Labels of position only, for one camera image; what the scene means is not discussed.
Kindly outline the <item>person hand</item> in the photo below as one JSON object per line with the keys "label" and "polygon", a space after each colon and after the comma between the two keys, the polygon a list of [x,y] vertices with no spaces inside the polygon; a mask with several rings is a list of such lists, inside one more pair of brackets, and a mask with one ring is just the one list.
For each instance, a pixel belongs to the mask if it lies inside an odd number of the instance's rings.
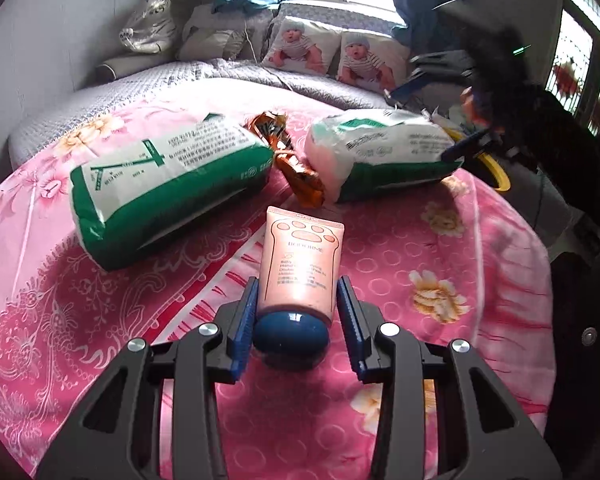
{"label": "person hand", "polygon": [[460,105],[466,118],[481,128],[493,125],[492,91],[473,84],[460,95]]}

